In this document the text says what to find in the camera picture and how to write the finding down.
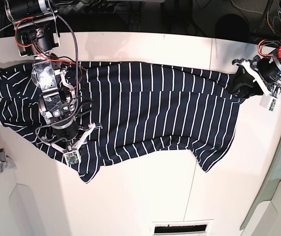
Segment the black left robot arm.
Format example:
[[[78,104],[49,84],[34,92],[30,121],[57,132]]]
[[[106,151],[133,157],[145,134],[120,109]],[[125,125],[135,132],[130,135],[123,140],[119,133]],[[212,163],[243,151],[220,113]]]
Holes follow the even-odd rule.
[[[275,1],[281,26],[281,0]],[[253,59],[235,59],[233,65],[238,70],[227,84],[230,94],[238,98],[254,95],[270,95],[277,98],[281,93],[281,34],[278,39],[263,39],[257,45]]]

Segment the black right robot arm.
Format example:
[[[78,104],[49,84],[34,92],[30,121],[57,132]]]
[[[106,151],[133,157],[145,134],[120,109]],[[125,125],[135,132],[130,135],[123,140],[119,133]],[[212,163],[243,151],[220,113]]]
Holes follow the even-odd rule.
[[[56,20],[62,17],[52,0],[6,0],[4,8],[14,26],[20,56],[34,58],[31,78],[41,90],[39,111],[53,131],[51,140],[40,138],[41,142],[66,157],[79,157],[87,137],[101,126],[77,123],[85,115],[82,107],[88,105],[90,112],[94,102],[79,100],[79,77],[83,75],[79,61],[61,60],[52,53],[60,45]]]

